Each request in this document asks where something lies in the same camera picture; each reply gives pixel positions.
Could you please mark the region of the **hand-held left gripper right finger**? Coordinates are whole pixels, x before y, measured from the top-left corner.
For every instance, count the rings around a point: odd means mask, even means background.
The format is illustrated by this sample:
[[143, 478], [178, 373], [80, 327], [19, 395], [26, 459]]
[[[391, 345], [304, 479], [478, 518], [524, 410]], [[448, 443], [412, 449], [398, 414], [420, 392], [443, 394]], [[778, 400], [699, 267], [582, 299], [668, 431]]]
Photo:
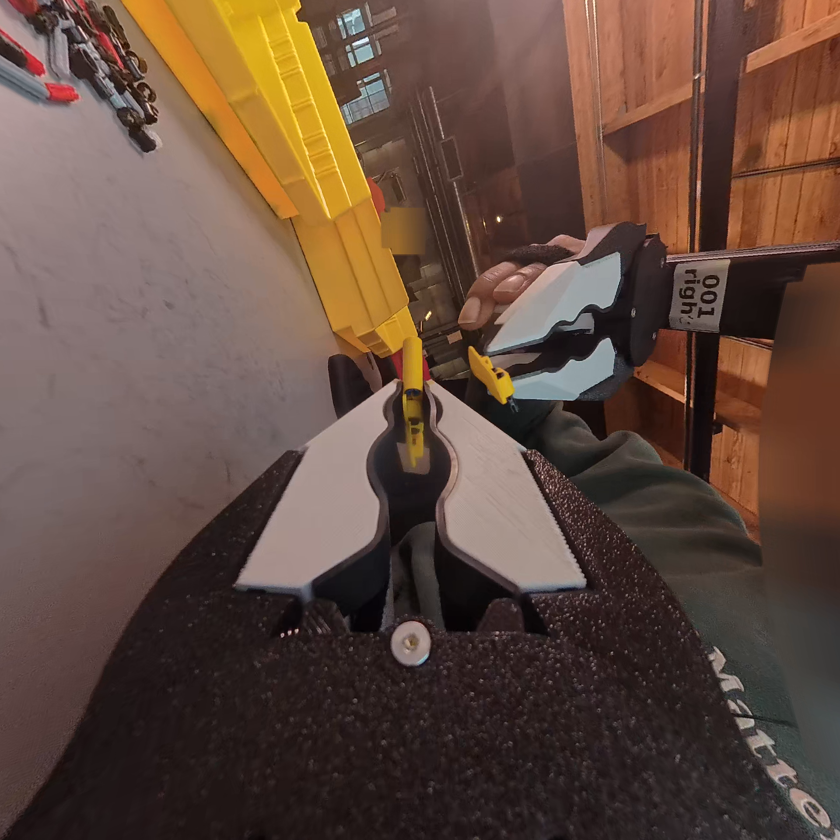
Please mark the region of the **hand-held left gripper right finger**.
[[426, 383], [426, 394], [432, 432], [450, 464], [435, 509], [447, 551], [517, 594], [584, 589], [524, 447], [441, 385]]

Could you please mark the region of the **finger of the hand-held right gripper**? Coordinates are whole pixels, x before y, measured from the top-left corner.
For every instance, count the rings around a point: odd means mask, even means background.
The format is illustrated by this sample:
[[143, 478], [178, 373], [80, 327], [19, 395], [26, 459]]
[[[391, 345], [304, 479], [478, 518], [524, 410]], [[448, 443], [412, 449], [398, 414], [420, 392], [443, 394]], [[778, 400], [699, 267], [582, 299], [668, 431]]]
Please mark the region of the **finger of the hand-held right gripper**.
[[511, 378], [514, 396], [523, 401], [573, 401], [614, 373], [613, 341], [568, 338], [535, 350], [514, 350], [490, 356]]
[[557, 327], [570, 327], [584, 314], [608, 312], [622, 281], [618, 253], [584, 264], [571, 261], [550, 266], [501, 314], [486, 353], [493, 356], [534, 347]]

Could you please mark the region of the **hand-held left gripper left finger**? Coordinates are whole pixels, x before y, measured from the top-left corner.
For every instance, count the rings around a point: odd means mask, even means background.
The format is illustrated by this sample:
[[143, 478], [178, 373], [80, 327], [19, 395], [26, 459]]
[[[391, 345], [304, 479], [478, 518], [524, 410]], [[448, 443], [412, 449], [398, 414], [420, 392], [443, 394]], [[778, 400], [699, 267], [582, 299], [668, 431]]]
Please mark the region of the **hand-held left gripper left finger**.
[[371, 453], [392, 430], [383, 386], [308, 441], [234, 584], [298, 599], [371, 599], [387, 583], [386, 502], [372, 483]]

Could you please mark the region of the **yellow lego plate black pins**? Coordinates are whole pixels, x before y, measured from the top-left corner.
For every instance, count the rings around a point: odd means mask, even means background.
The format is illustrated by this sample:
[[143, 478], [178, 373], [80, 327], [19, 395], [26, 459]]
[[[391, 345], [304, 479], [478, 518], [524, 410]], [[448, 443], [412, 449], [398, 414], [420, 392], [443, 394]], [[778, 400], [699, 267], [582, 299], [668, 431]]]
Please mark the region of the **yellow lego plate black pins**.
[[490, 357], [482, 355], [474, 346], [469, 347], [468, 362], [465, 403], [478, 414], [484, 414], [490, 402], [506, 407], [511, 413], [518, 413], [515, 388], [509, 373], [496, 367]]

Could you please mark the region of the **yellow lego subassembly blue pins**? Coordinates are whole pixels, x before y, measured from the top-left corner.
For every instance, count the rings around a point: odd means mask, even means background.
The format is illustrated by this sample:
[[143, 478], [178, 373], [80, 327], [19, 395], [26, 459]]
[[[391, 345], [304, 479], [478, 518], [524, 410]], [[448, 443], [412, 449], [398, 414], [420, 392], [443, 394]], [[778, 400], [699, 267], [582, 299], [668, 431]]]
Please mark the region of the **yellow lego subassembly blue pins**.
[[402, 347], [402, 412], [404, 421], [404, 470], [416, 475], [428, 472], [424, 443], [424, 355], [419, 337], [405, 339]]

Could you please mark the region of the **yellow storage bin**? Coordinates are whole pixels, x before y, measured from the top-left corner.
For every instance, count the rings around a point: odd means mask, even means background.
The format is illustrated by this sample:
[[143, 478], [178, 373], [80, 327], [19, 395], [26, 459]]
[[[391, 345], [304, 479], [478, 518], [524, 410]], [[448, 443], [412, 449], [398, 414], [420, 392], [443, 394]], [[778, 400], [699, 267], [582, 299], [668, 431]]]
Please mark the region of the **yellow storage bin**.
[[122, 5], [278, 217], [379, 224], [300, 2]]
[[291, 220], [332, 331], [386, 358], [417, 335], [403, 279], [371, 198], [326, 224]]

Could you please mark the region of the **person's right forearm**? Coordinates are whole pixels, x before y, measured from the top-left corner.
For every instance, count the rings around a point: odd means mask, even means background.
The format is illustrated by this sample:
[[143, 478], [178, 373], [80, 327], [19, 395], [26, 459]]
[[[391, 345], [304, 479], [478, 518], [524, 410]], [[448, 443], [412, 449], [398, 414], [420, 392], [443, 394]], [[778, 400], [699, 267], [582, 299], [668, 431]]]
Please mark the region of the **person's right forearm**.
[[663, 463], [639, 435], [598, 439], [560, 402], [503, 406], [469, 380], [467, 402], [545, 457], [625, 532], [673, 585], [763, 594], [762, 551], [736, 509], [706, 481]]

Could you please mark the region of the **pile of small lego pieces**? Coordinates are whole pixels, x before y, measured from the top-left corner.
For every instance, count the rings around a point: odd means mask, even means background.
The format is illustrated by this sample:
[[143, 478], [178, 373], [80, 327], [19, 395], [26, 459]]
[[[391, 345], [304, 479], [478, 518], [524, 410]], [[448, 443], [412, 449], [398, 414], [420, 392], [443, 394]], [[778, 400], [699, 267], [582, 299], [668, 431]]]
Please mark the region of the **pile of small lego pieces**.
[[148, 66], [132, 48], [114, 9], [85, 1], [10, 1], [45, 43], [45, 61], [1, 31], [2, 85], [41, 103], [68, 106], [81, 98], [78, 83], [106, 103], [137, 150], [161, 147], [157, 94]]

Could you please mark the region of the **person's right hand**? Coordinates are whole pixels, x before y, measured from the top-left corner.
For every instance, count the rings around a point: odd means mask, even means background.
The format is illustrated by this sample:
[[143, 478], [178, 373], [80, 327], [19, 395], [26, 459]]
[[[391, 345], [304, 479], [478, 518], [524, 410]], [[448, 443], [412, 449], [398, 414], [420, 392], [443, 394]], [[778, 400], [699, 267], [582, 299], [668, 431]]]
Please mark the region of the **person's right hand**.
[[466, 331], [484, 328], [499, 307], [511, 305], [551, 264], [578, 255], [584, 245], [584, 240], [562, 234], [544, 245], [513, 249], [473, 283], [458, 315], [459, 327]]

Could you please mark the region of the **window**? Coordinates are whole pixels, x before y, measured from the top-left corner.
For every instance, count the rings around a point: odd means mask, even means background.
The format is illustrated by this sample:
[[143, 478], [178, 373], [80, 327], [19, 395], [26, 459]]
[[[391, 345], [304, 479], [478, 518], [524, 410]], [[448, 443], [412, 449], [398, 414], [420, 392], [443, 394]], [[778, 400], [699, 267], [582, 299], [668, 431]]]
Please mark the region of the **window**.
[[398, 34], [398, 11], [384, 2], [328, 2], [308, 22], [347, 127], [388, 110], [392, 83], [385, 41]]

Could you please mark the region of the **wooden wall shelving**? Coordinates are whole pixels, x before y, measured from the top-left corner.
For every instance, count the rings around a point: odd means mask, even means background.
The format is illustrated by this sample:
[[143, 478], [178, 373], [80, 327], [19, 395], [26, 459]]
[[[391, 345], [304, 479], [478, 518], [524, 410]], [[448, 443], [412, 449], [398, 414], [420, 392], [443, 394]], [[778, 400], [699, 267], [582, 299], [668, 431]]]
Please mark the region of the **wooden wall shelving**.
[[[715, 2], [564, 2], [585, 225], [646, 224], [697, 249]], [[838, 240], [838, 1], [735, 2], [743, 50], [726, 247]], [[710, 483], [759, 524], [770, 340], [722, 339]]]

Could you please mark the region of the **black metal post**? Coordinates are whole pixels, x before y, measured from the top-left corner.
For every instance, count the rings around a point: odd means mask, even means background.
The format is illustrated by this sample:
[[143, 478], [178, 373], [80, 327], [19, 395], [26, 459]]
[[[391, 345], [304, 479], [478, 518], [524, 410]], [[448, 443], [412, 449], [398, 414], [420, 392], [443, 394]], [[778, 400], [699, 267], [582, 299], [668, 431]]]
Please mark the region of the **black metal post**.
[[[743, 1], [694, 2], [689, 135], [689, 252], [728, 243], [734, 134], [746, 55]], [[686, 343], [684, 465], [709, 481], [719, 334], [693, 332]]]

